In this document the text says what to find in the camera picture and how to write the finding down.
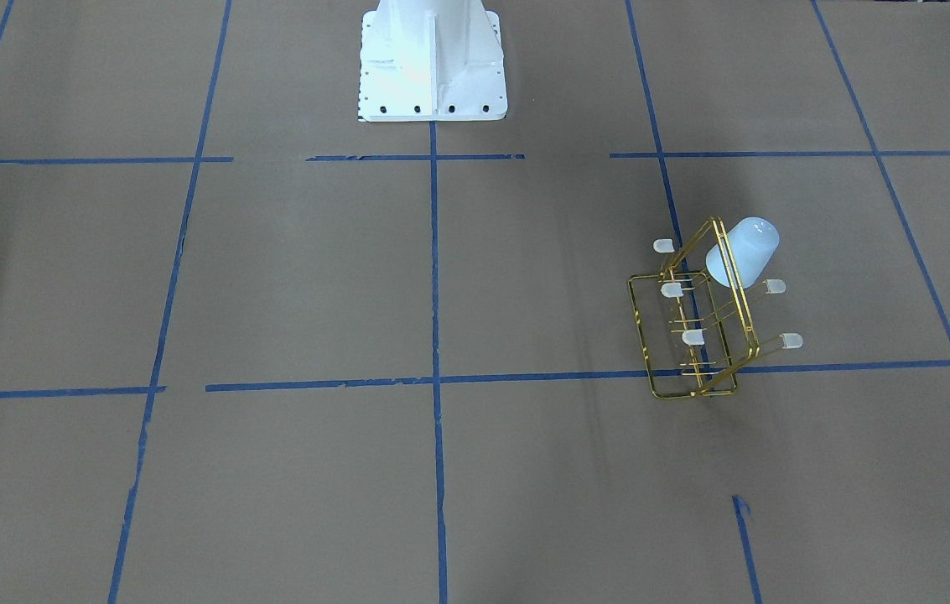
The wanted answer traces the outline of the light blue cup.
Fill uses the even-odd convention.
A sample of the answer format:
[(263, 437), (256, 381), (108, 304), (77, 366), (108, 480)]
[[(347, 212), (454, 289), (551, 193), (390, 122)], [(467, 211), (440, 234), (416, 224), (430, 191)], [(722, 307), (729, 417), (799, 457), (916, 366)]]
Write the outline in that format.
[(705, 271), (719, 285), (749, 288), (765, 270), (780, 245), (780, 240), (780, 231), (772, 221), (757, 216), (746, 217), (727, 233), (730, 256), (739, 278), (729, 278), (728, 264), (721, 255), (719, 244), (713, 245), (706, 253)]

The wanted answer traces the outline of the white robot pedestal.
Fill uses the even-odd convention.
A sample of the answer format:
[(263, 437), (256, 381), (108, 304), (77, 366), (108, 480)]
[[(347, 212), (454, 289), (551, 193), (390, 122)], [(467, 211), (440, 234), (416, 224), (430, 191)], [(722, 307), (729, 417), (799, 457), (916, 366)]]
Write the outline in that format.
[(360, 122), (508, 114), (501, 20), (481, 1), (380, 1), (360, 31)]

